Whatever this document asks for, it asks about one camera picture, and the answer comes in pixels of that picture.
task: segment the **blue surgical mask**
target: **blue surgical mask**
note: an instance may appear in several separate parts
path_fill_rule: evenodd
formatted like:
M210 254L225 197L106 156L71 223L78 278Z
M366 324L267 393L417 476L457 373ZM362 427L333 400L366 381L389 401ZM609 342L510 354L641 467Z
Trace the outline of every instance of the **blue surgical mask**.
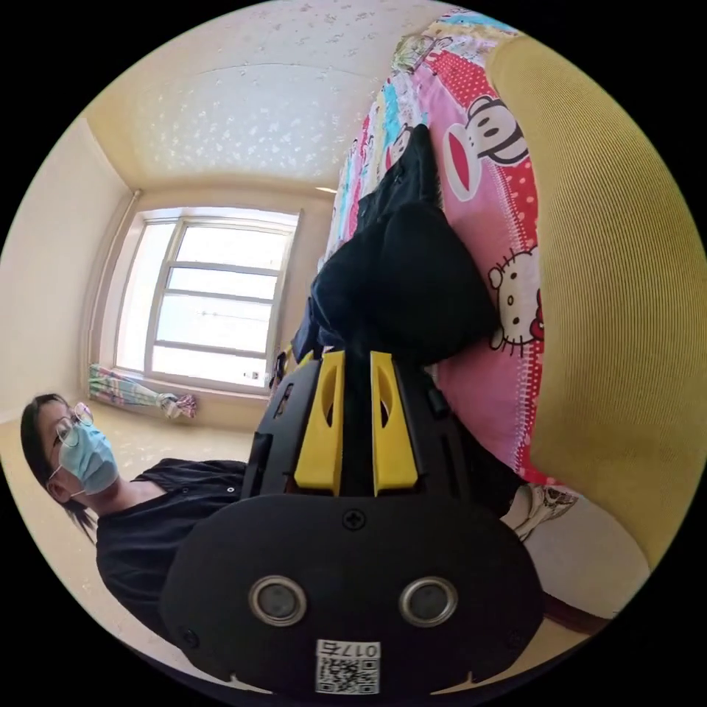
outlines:
M59 465L81 481L83 491L79 493L87 496L101 493L119 477L118 464L110 442L93 424L79 423L74 427L74 433L77 442L71 447L62 445Z

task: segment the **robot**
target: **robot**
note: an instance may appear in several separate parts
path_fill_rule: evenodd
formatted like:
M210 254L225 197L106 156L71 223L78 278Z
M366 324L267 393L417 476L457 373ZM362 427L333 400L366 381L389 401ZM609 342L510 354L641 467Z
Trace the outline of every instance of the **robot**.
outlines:
M166 626L196 668L295 699L388 702L498 675L543 620L532 560L475 503L429 377L371 353L370 438L352 439L346 370L330 351L282 372L241 500L177 553Z

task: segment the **window frame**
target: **window frame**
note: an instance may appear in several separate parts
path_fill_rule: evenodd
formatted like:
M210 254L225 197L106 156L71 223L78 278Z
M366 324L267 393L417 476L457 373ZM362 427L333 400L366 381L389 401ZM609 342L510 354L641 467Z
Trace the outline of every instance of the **window frame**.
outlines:
M252 220L244 217L235 216L220 216L215 215L219 211L221 212L233 212L233 211L259 211L261 213L271 213L273 216L288 216L295 219L294 226L279 225L276 222L267 223L263 220ZM272 366L275 362L275 357L279 351L279 342L281 338L282 330L282 318L283 318L283 294L285 291L286 280L289 273L290 256L292 255L292 248L295 239L298 237L298 232L300 229L300 224L302 223L302 211L299 210L297 213L292 213L289 211L274 211L272 209L254 208L254 207L225 207L218 208L214 207L212 209L200 208L197 213L184 213L186 209L180 209L179 214L175 213L176 210L161 210L161 213L155 213L154 211L140 211L136 213L133 222L139 220L140 235L137 238L135 247L131 253L130 265L127 270L127 276L124 278L121 287L120 294L120 304L117 312L116 319L116 330L113 336L113 347L111 354L111 367L113 370L119 373L125 373L130 377L142 379L146 381L158 381L160 383L174 384L179 387L183 387L191 390L205 390L211 393L230 393L243 395L247 397L267 397L268 394L268 376L272 370ZM169 223L173 224L172 235L170 236L169 243L167 245L162 264L160 266L160 272L155 284L155 291L152 295L152 305L150 307L150 318L147 325L147 336L145 342L145 357L143 370L136 370L127 367L118 366L117 356L119 347L119 331L120 324L122 321L122 315L124 310L124 303L127 294L128 284L130 282L130 276L133 272L133 267L135 265L135 260L139 252L142 239L144 238L147 226L158 224L158 223ZM220 263L202 263L202 262L191 262L191 261L178 261L177 255L179 249L181 248L184 236L188 228L190 227L208 227L208 228L227 228L234 229L240 228L248 231L261 231L263 233L277 233L285 236L285 247L283 250L281 266L279 270L269 269L269 268L253 268L239 265L227 265ZM276 277L275 281L275 291L273 293L272 300L263 300L260 298L247 298L235 295L218 295L214 293L198 292L191 290L180 290L171 289L168 287L169 274L173 268L197 268L199 270L221 270L226 272L243 272L252 273L257 275L269 275ZM264 353L252 352L252 351L238 351L230 348L222 348L218 346L201 346L195 344L186 344L180 342L164 342L157 338L158 325L160 320L161 307L165 295L168 294L179 294L188 295L195 297L213 297L219 299L231 299L240 301L251 301L257 303L266 303L271 306L270 320L268 322L267 328L267 342ZM266 362L265 364L265 378L262 385L247 385L247 384L235 384L225 381L214 381L209 379L201 379L192 376L182 376L171 373L161 373L154 371L152 369L152 354L156 345L166 346L166 348L178 348L187 351L205 351L211 353L221 353L221 354L231 354L237 356L246 356L253 359L261 359Z

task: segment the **yellow pillow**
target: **yellow pillow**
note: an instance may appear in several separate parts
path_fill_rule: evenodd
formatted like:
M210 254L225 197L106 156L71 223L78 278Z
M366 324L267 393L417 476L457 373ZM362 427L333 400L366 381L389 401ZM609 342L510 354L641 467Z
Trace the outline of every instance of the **yellow pillow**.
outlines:
M594 81L521 36L487 62L538 187L545 353L531 458L655 568L707 458L707 260L680 189Z

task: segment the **textured ceiling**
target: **textured ceiling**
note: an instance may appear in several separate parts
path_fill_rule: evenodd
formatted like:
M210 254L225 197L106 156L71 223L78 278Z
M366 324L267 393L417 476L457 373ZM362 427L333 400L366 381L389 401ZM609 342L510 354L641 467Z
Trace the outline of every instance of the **textured ceiling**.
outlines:
M273 0L155 50L88 107L134 189L237 175L335 187L401 36L450 5Z

